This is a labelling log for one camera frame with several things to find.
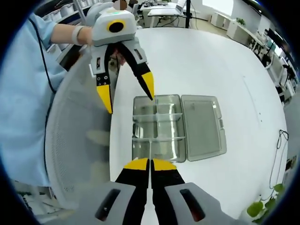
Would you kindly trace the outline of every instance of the white wristband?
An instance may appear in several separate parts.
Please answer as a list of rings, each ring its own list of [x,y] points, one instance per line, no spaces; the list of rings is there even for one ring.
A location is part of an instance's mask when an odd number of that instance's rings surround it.
[[[75,45],[82,46],[81,44],[78,43],[78,34],[81,31],[82,28],[86,26],[76,26],[75,29],[72,32],[72,41]]]

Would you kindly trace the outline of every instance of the light blue sleeve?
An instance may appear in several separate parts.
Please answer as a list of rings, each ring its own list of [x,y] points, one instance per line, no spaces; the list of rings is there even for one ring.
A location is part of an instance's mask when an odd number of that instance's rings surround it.
[[[52,21],[50,21],[50,22],[45,21],[45,20],[43,20],[43,18],[41,18],[35,14],[31,14],[30,19],[36,24],[39,35],[43,41],[45,48],[50,47],[50,45],[51,45],[50,38],[51,38],[51,35],[53,32],[53,28],[57,23],[52,22]]]

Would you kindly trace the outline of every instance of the white round table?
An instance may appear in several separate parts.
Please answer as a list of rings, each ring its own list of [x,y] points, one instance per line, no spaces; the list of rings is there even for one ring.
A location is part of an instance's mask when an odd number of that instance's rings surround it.
[[[250,49],[216,34],[153,28],[138,30],[136,36],[153,72],[156,95],[217,97],[227,153],[176,166],[185,182],[198,185],[220,201],[223,212],[238,218],[259,194],[271,193],[269,178],[279,129],[286,130],[284,111],[271,78]],[[120,70],[113,103],[112,181],[131,161],[133,99],[144,95],[126,64]],[[282,144],[275,160],[272,185],[282,182],[286,150],[287,146],[280,164]]]

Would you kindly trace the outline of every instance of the lab coat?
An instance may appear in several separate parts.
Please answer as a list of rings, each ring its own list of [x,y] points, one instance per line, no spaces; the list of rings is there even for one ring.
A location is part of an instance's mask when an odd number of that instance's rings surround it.
[[[45,49],[45,61],[56,90],[66,73],[46,52],[56,23],[32,14]],[[0,155],[10,179],[49,187],[44,139],[48,109],[53,100],[36,32],[26,20],[7,50],[0,69]]]

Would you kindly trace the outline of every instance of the gripper jaw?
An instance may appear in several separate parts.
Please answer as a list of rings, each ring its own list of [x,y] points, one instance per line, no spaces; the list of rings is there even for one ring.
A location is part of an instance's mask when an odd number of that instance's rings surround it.
[[[96,79],[97,93],[103,101],[104,106],[110,114],[113,113],[110,78],[108,72],[108,59],[107,55],[108,45],[100,47],[91,47],[91,68],[92,76]]]
[[[139,39],[135,37],[133,40],[123,41],[123,46],[120,52],[126,56],[127,63],[131,67],[135,77],[137,78],[140,86],[145,91],[147,96],[154,99],[154,79],[153,74],[147,65],[147,57],[145,51],[141,48]]]
[[[131,67],[133,74],[147,96],[151,100],[154,99],[153,75],[147,65],[147,58],[144,50],[140,47],[138,38],[135,37],[132,40],[111,43],[99,47],[92,46],[92,76],[96,79],[97,93],[110,114],[113,112],[113,105],[110,91],[108,62],[110,56],[116,49],[123,55],[126,62]]]

